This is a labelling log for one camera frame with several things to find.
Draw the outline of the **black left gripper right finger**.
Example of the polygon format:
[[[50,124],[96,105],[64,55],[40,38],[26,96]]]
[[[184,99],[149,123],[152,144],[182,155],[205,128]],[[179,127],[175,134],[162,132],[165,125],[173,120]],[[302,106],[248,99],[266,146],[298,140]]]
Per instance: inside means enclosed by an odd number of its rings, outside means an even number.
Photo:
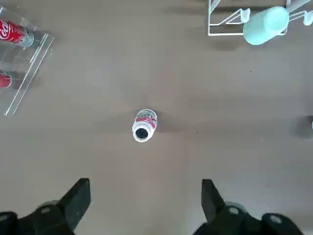
[[[201,183],[201,206],[206,222],[195,235],[301,235],[303,232],[288,217],[265,213],[261,219],[251,216],[236,203],[227,204],[211,179]]]

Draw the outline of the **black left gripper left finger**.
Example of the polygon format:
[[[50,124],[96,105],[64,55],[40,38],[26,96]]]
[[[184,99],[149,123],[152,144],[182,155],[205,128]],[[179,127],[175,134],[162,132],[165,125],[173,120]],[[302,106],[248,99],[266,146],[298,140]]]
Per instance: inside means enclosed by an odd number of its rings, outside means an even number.
[[[79,179],[56,203],[46,203],[19,218],[13,211],[0,213],[2,235],[73,235],[91,203],[90,180]]]

